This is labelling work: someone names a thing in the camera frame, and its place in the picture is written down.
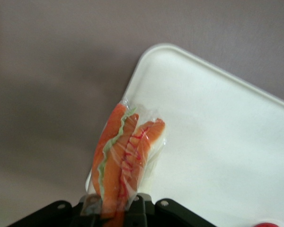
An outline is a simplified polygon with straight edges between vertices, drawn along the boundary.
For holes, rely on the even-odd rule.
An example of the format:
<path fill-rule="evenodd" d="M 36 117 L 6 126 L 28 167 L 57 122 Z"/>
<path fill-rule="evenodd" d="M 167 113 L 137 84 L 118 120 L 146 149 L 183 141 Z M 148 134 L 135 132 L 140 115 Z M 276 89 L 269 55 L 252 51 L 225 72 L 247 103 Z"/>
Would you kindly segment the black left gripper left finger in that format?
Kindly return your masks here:
<path fill-rule="evenodd" d="M 80 199 L 82 203 L 81 216 L 100 215 L 102 207 L 101 196 L 96 193 L 91 193 L 83 196 Z"/>

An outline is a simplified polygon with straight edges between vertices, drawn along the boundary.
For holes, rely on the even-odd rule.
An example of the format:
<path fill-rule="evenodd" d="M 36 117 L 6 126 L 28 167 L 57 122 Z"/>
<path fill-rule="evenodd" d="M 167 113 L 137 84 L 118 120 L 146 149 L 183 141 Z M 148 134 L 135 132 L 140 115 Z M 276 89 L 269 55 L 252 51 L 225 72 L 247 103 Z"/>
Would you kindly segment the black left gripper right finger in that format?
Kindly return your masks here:
<path fill-rule="evenodd" d="M 154 204 L 151 196 L 146 193 L 138 193 L 128 212 L 131 214 L 154 214 Z"/>

